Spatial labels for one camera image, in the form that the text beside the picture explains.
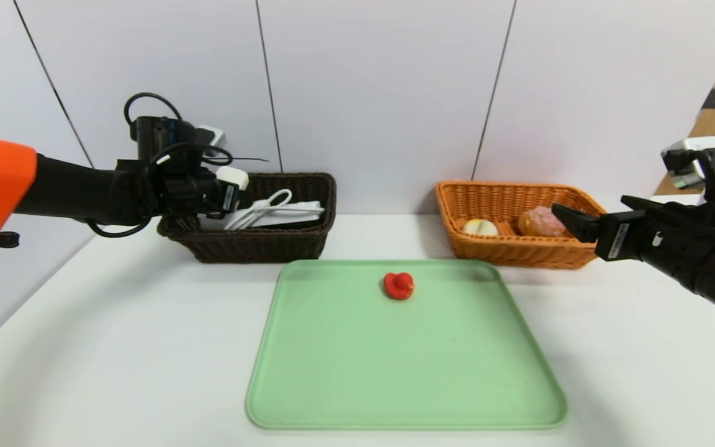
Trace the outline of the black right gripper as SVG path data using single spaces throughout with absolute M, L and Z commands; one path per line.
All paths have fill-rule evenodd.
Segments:
M 692 291 L 693 274 L 685 258 L 688 237 L 680 233 L 688 222 L 672 204 L 628 195 L 619 200 L 628 211 L 601 218 L 559 203 L 551 206 L 551 212 L 576 240 L 598 240 L 595 253 L 602 260 L 641 261 Z

